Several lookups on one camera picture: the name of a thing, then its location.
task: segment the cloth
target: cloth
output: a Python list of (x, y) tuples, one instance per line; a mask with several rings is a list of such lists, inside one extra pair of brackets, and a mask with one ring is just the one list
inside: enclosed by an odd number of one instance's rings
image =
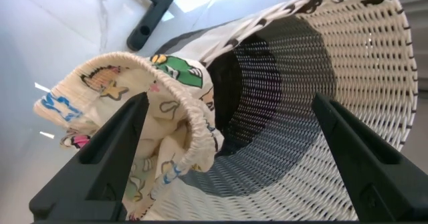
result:
[[(171, 55), (154, 55), (150, 67), (120, 58), (96, 58), (76, 68), (69, 76), (37, 101), (40, 116), (67, 128), (60, 144), (79, 150), (129, 98), (147, 92), (149, 107), (122, 202), (131, 220), (141, 219), (155, 200), (156, 180), (162, 185), (172, 179), (167, 173), (177, 167), (191, 146), (192, 128), (183, 105), (156, 79), (148, 68), (166, 73), (182, 90), (202, 101), (212, 146), (192, 165), (208, 171), (223, 136), (215, 129), (214, 89), (208, 71), (197, 61)], [(187, 170), (178, 171), (184, 175)]]

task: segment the white surface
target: white surface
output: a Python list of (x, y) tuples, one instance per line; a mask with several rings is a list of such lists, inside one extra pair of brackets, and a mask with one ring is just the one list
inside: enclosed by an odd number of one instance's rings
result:
[[(138, 54), (282, 1), (175, 0)], [(59, 146), (63, 130), (32, 112), (43, 87), (100, 53), (126, 50), (148, 6), (147, 0), (0, 0), (0, 223), (31, 223), (29, 200), (74, 153)]]

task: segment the towel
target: towel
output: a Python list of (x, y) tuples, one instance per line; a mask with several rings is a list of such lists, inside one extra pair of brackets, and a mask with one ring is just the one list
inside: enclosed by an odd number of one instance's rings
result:
[[(177, 163), (190, 149), (195, 130), (184, 104), (158, 78), (159, 72), (201, 103), (209, 140), (201, 143), (203, 151), (187, 169)], [(157, 199), (156, 190), (168, 187), (177, 176), (189, 169), (208, 171), (223, 144), (215, 128), (213, 82), (203, 65), (173, 55), (142, 60), (130, 53), (109, 53), (77, 67), (34, 106), (35, 113), (67, 130), (62, 146), (79, 150), (121, 105), (141, 92), (147, 93), (149, 107), (122, 200), (130, 220), (142, 219)]]

